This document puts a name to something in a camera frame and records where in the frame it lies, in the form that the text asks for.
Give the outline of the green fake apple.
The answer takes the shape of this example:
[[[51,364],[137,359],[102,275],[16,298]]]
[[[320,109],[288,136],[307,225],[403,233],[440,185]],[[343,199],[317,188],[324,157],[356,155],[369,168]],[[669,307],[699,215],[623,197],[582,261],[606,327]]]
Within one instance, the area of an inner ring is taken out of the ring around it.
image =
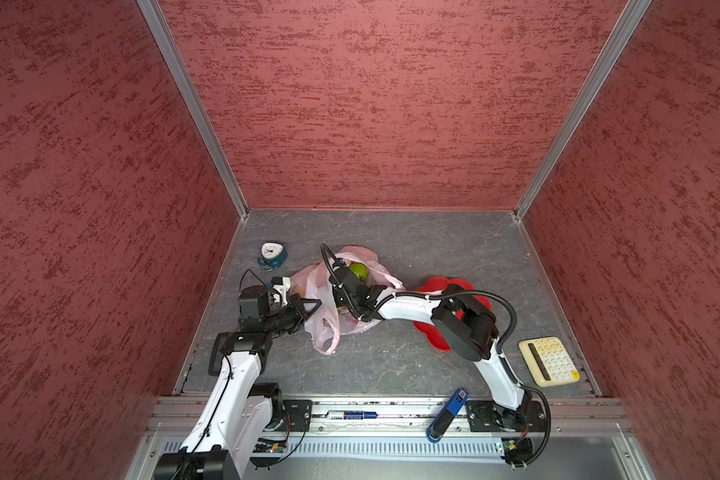
[[[368,280],[369,270],[365,264],[352,263],[349,269],[358,278],[360,282],[365,283]]]

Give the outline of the pink plastic bag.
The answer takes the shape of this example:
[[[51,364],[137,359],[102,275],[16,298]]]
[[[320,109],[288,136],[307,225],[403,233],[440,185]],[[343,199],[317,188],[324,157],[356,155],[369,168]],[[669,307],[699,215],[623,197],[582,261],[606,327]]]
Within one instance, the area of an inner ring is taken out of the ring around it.
[[[370,285],[382,285],[403,289],[401,280],[394,277],[380,262],[372,250],[360,246],[346,246],[336,256],[350,264],[363,264],[368,272]],[[292,291],[306,299],[319,299],[321,306],[305,322],[304,329],[310,334],[315,350],[331,355],[337,349],[342,336],[363,333],[380,323],[380,320],[361,322],[346,310],[341,310],[334,299],[328,269],[324,261],[310,265],[291,276]]]

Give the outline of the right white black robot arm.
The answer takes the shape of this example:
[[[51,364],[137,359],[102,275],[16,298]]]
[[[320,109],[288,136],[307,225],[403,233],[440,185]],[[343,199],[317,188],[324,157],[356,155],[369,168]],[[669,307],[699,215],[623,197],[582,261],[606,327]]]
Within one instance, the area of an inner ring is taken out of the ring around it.
[[[531,395],[503,353],[517,314],[503,298],[458,285],[434,293],[368,286],[345,266],[331,270],[329,280],[339,304],[361,322],[397,320],[433,326],[453,352],[476,365],[504,427],[526,420]]]

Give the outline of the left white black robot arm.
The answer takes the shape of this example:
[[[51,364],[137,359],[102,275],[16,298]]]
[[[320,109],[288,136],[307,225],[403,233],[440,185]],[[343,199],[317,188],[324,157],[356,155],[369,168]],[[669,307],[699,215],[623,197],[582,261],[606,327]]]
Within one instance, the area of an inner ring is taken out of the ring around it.
[[[160,457],[154,479],[241,479],[264,430],[284,418],[279,386],[257,379],[273,339],[298,331],[322,302],[292,294],[275,308],[256,289],[238,304],[238,329],[214,344],[209,372],[218,378],[208,402],[179,450]]]

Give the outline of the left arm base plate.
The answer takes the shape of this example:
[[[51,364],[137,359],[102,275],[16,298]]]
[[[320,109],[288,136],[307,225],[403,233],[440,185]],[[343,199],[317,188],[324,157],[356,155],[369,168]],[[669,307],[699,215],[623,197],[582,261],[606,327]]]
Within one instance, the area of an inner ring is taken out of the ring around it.
[[[310,429],[314,402],[304,399],[285,399],[280,422],[275,432],[305,432]]]

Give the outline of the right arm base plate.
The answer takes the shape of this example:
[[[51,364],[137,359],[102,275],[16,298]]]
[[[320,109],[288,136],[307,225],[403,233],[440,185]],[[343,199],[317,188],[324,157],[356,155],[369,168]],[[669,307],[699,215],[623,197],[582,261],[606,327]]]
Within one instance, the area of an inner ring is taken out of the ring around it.
[[[466,417],[471,432],[543,433],[549,415],[544,406],[533,401],[525,411],[516,411],[493,401],[470,400],[466,403]]]

